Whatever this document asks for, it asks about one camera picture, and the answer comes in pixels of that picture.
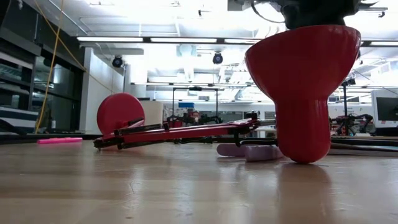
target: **cable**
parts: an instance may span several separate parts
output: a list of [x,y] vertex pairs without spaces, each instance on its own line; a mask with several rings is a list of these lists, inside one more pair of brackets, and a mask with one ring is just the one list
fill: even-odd
[[[57,32],[54,30],[54,28],[51,26],[50,21],[47,19],[47,17],[45,16],[42,8],[39,6],[39,4],[37,3],[37,0],[34,0],[37,9],[40,11],[40,14],[43,16],[44,20],[46,21],[47,25],[49,25],[50,29],[52,30],[52,32],[56,35]],[[89,73],[89,71],[87,70],[87,68],[85,68],[77,59],[76,57],[72,54],[72,52],[69,50],[69,48],[67,47],[67,45],[62,41],[62,39],[60,37],[57,38],[59,40],[59,42],[63,45],[63,47],[65,48],[65,50],[67,50],[68,54],[72,57],[72,59],[80,66],[80,68],[87,73],[91,78],[93,78],[93,80],[97,81],[101,86],[105,87],[107,90],[109,90],[111,92],[111,94],[114,93],[113,90],[109,89],[106,85],[102,84],[97,78],[95,78],[92,74]]]
[[[367,79],[367,80],[369,80],[369,81],[371,81],[371,82],[374,83],[373,80],[371,80],[370,78],[366,77],[366,76],[363,75],[361,72],[359,72],[359,71],[357,71],[357,70],[355,70],[355,69],[353,69],[353,71],[356,72],[356,73],[358,73],[359,75],[361,75],[361,76],[364,77],[365,79]],[[385,90],[387,90],[387,91],[390,91],[391,93],[393,93],[393,94],[395,94],[395,95],[398,96],[398,93],[396,93],[396,92],[394,92],[394,91],[392,91],[392,90],[390,90],[390,89],[388,89],[388,88],[386,88],[386,87],[384,87],[384,86],[379,86],[379,87],[381,87],[381,88],[383,88],[383,89],[385,89]]]
[[262,16],[262,15],[259,13],[259,11],[257,11],[256,6],[254,5],[254,1],[255,1],[255,0],[252,0],[251,3],[250,3],[250,5],[251,5],[251,9],[254,11],[254,13],[257,14],[257,16],[259,16],[259,17],[261,17],[262,19],[264,19],[265,21],[268,21],[268,22],[271,22],[271,23],[276,23],[276,24],[285,23],[285,21],[282,21],[282,22],[273,21],[272,19],[267,19],[267,18],[265,18],[264,16]]
[[51,69],[50,69],[50,73],[49,73],[49,78],[47,79],[47,86],[45,87],[45,94],[44,94],[44,99],[43,99],[42,111],[40,112],[40,117],[39,117],[39,120],[37,122],[35,134],[37,134],[37,132],[39,131],[39,127],[42,124],[45,103],[47,102],[47,95],[49,93],[50,80],[51,80],[52,72],[54,70],[55,53],[57,52],[58,38],[59,38],[59,35],[60,35],[61,26],[62,26],[62,19],[63,19],[63,13],[62,13],[63,12],[63,2],[64,2],[64,0],[61,0],[61,14],[60,14],[60,19],[59,19],[60,22],[59,22],[59,25],[58,25],[57,36],[56,36],[56,39],[55,39],[54,52],[52,54]]

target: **ceiling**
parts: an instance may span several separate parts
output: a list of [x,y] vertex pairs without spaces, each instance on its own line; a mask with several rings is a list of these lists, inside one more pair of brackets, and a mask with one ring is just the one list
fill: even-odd
[[[35,0],[24,1],[37,9]],[[44,14],[52,22],[59,24],[61,0],[36,1]],[[382,18],[379,17],[380,11],[359,12],[345,19],[347,25],[358,29],[363,39],[398,40],[398,29],[395,25],[398,19],[398,2],[380,0],[374,7],[388,7],[388,11]],[[269,4],[257,5],[257,9],[269,19],[283,20]],[[283,24],[262,20],[251,9],[228,11],[228,0],[65,0],[64,12],[66,19],[63,20],[62,29],[72,36],[261,39],[286,30]],[[96,48],[99,49],[99,55],[108,59],[121,54],[122,50],[144,49],[146,64],[150,65],[149,81],[172,83],[180,82],[181,77],[184,77],[182,74],[187,72],[186,60],[178,56],[179,46],[180,44],[118,43],[97,44]],[[242,80],[251,82],[243,64],[248,45],[201,44],[191,47],[196,50],[189,63],[195,74],[193,83],[226,83],[230,80],[237,80],[238,83],[243,82]],[[213,64],[214,52],[223,54],[222,65]],[[397,58],[398,48],[365,48],[361,49],[361,53],[362,63],[355,65],[356,72],[351,74],[356,77],[357,84],[377,86],[386,83],[381,82],[385,79],[377,78],[380,72],[375,71],[379,71],[386,64],[391,68],[389,71],[393,71],[394,66],[390,64]],[[240,77],[242,72],[246,72],[246,78]],[[239,78],[231,78],[234,73],[239,74]],[[398,86],[395,81],[387,83]],[[240,98],[258,95],[259,99],[265,99],[257,88],[242,88],[241,91],[232,92]]]

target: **ceiling duct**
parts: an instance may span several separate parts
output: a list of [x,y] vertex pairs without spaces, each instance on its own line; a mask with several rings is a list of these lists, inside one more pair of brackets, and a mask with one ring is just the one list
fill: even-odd
[[194,79],[193,62],[197,57],[196,46],[189,44],[177,46],[177,56],[182,58],[186,82],[192,82]]

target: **security camera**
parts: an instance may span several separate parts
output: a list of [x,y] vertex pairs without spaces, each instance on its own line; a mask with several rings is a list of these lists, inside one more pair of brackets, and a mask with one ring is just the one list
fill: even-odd
[[115,68],[121,68],[123,66],[123,59],[121,55],[117,55],[114,57],[112,61],[112,65]]
[[223,56],[221,55],[220,52],[216,52],[216,53],[214,54],[213,63],[214,63],[215,65],[219,65],[219,64],[223,63]]

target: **red disc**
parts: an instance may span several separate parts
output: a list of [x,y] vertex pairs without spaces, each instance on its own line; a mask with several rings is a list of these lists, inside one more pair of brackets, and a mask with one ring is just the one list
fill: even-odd
[[117,93],[105,98],[98,108],[97,125],[102,134],[111,134],[123,127],[123,123],[144,118],[139,100],[127,93]]

